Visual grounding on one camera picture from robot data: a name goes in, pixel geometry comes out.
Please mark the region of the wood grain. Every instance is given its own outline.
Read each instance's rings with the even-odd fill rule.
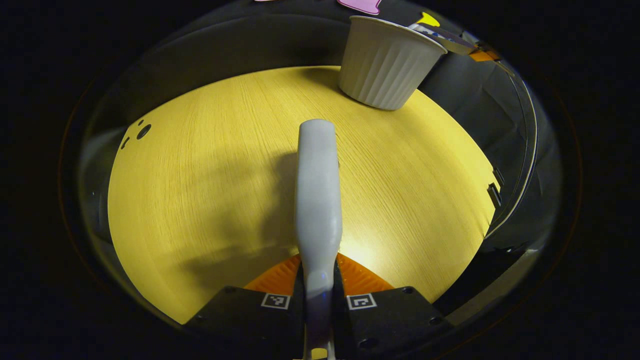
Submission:
[[[424,94],[377,110],[340,92],[338,72],[225,79],[129,127],[111,174],[109,226],[127,275],[153,305],[184,323],[222,286],[244,286],[297,253],[298,126],[314,118],[337,130],[340,252],[430,301],[462,273],[493,216],[491,164]]]

